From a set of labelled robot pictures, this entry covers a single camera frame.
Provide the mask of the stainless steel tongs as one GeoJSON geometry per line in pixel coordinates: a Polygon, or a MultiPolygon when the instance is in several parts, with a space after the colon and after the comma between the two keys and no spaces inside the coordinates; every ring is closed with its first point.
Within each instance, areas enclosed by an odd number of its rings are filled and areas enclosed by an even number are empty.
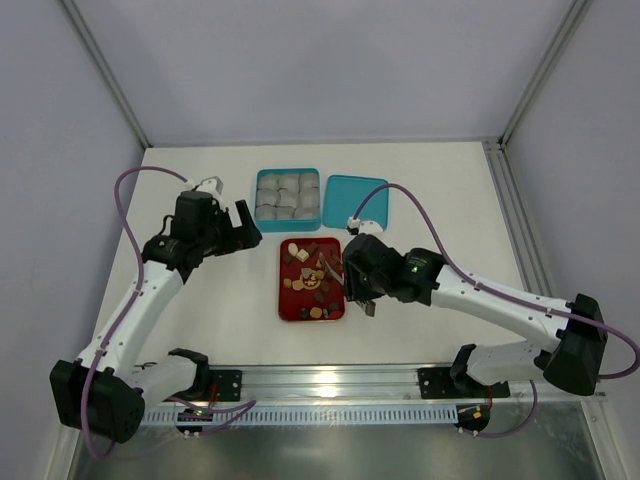
{"type": "MultiPolygon", "coordinates": [[[[329,260],[324,256],[322,252],[319,253],[319,261],[324,269],[329,273],[329,275],[343,287],[343,293],[346,293],[347,290],[344,286],[343,275],[333,268],[329,260]]],[[[375,316],[376,304],[373,300],[355,300],[355,303],[365,313],[366,316],[375,316]]]]}

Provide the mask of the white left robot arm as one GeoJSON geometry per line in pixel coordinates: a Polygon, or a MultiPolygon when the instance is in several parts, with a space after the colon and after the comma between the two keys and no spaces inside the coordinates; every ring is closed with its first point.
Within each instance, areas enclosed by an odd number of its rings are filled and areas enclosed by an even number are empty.
{"type": "Polygon", "coordinates": [[[176,348],[148,369],[135,364],[165,308],[205,259],[261,242],[247,203],[238,200],[235,207],[239,225],[212,193],[180,193],[166,218],[168,233],[145,243],[138,275],[117,311],[75,360],[54,365],[50,384],[62,425],[125,443],[148,409],[174,395],[191,400],[206,393],[211,381],[204,354],[176,348]]]}

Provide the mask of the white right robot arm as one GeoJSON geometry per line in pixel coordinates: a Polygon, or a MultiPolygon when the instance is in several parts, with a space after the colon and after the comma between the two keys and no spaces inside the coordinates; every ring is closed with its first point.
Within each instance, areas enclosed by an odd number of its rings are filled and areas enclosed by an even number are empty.
{"type": "Polygon", "coordinates": [[[596,390],[607,343],[599,305],[579,294],[570,302],[537,296],[457,272],[439,253],[405,254],[360,234],[343,254],[344,293],[368,316],[382,297],[461,312],[509,330],[520,341],[462,346],[449,377],[465,396],[486,386],[544,379],[579,396],[596,390]]]}

